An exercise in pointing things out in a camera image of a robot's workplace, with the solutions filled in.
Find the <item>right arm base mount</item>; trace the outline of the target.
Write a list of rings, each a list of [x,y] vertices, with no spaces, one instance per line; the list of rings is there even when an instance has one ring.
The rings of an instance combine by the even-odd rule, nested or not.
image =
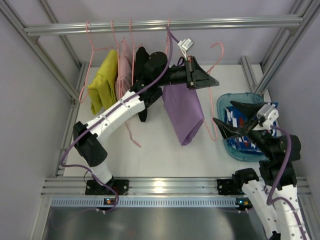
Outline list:
[[[241,181],[233,180],[231,178],[218,179],[217,181],[217,191],[219,195],[231,196],[231,195],[245,195],[242,191]]]

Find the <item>pink hanger of blue trousers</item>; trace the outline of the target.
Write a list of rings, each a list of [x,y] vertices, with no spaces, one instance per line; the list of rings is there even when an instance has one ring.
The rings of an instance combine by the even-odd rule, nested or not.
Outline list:
[[[171,23],[171,18],[169,17],[168,21],[167,21],[167,27],[168,28],[170,27],[170,23]],[[169,33],[167,33],[167,35],[166,35],[166,46],[165,46],[165,51],[164,51],[164,53],[166,54],[167,57],[169,56],[169,52],[170,52],[170,39],[169,39]]]

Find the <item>pink hanger of purple trousers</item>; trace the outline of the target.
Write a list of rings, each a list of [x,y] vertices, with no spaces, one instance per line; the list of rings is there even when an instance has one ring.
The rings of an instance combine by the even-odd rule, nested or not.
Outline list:
[[[207,74],[211,74],[213,68],[218,65],[220,63],[220,61],[222,60],[222,58],[224,57],[224,45],[221,42],[215,42],[214,44],[211,45],[211,49],[214,48],[215,46],[220,46],[221,47],[221,52],[220,52],[220,56],[218,58],[218,60],[207,70]],[[204,126],[210,136],[210,139],[215,142],[218,139],[218,131],[217,131],[217,126],[213,120],[213,117],[215,116],[215,109],[214,109],[214,102],[213,102],[213,93],[211,88],[208,88],[208,92],[209,92],[209,99],[210,99],[210,106],[211,106],[211,113],[210,113],[210,124],[212,127],[212,130],[209,129],[209,124],[207,123],[206,120],[204,120]]]

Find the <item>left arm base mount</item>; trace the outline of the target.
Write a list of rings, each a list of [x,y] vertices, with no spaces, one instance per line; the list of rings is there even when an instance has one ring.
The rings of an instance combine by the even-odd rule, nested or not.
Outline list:
[[[126,195],[129,190],[128,179],[113,179],[110,187],[120,196]],[[86,182],[85,195],[87,196],[102,196],[114,195],[112,191],[105,186],[100,185],[96,180],[91,179]]]

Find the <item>blue patterned trousers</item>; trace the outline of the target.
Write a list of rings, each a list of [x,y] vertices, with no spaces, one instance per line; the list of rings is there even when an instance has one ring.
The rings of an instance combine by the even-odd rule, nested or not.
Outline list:
[[[233,105],[226,107],[224,113],[224,122],[233,127],[242,127],[248,121],[248,117]],[[226,142],[229,147],[232,147],[241,153],[253,155],[263,154],[247,136],[230,138],[227,139]]]

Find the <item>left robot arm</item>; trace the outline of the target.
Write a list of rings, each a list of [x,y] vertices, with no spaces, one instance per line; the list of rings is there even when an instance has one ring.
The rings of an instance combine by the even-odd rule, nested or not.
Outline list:
[[[194,56],[181,66],[170,67],[170,59],[163,52],[148,54],[141,47],[133,70],[136,81],[124,97],[92,121],[74,125],[73,146],[88,164],[86,170],[93,177],[89,187],[96,195],[118,194],[113,188],[115,179],[107,165],[103,142],[133,115],[143,120],[148,107],[162,96],[163,86],[185,86],[188,92],[219,86],[219,81],[205,72]]]

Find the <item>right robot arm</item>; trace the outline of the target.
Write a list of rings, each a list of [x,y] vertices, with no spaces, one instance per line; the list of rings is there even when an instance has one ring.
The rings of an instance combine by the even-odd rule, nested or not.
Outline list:
[[[279,117],[272,103],[231,105],[244,114],[246,121],[238,126],[213,118],[225,140],[247,137],[266,157],[259,161],[259,173],[253,168],[237,170],[233,184],[243,192],[258,215],[269,240],[308,240],[303,221],[297,176],[293,162],[301,158],[301,142],[296,135],[275,125]]]

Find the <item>purple trousers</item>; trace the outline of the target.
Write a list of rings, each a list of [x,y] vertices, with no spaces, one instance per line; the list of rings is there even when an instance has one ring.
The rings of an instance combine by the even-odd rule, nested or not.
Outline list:
[[[204,123],[204,113],[196,90],[185,84],[164,86],[162,100],[181,146],[187,146]]]

